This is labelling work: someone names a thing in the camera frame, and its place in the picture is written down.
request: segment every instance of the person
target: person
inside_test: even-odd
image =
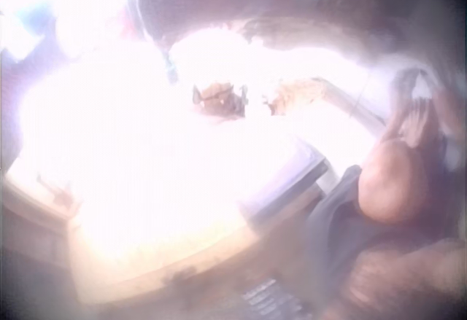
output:
[[[417,78],[432,99],[412,99]],[[454,98],[424,71],[393,81],[393,113],[362,168],[348,168],[308,221],[318,319],[465,318],[466,245],[449,234],[441,124],[465,137]]]

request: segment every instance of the dark shirt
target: dark shirt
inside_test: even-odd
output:
[[[358,208],[360,173],[358,166],[348,168],[337,187],[309,217],[313,306],[317,309],[333,298],[362,251],[383,244],[414,251],[438,238],[438,230],[426,218],[394,226],[365,217]]]

